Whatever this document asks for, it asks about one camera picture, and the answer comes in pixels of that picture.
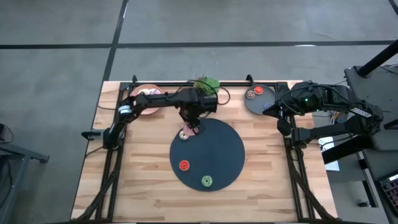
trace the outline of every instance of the wooden table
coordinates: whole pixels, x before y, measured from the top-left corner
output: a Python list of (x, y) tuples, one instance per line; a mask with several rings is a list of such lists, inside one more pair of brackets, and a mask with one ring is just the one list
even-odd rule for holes
[[(300, 81), (287, 81), (289, 87)], [(140, 116), (127, 127), (126, 143), (114, 211), (114, 222), (289, 222), (297, 221), (285, 148), (275, 118), (249, 112), (243, 104), (247, 87), (228, 87), (231, 101), (211, 118), (231, 125), (241, 136), (246, 161), (240, 176), (216, 192), (193, 190), (177, 179), (169, 161), (170, 143), (182, 127), (178, 109), (161, 108)], [(173, 92), (177, 88), (165, 87)], [(114, 108), (119, 82), (104, 82), (99, 105)], [(220, 90), (220, 102), (227, 99)], [(98, 108), (93, 128), (105, 129), (114, 111)], [(311, 114), (296, 117), (297, 126), (313, 127)], [(102, 142), (89, 143), (87, 152)], [(105, 150), (84, 162), (72, 218), (78, 217), (98, 193)], [(308, 145), (304, 161), (312, 192), (336, 217), (335, 204), (319, 147)], [(304, 212), (305, 200), (300, 190)]]

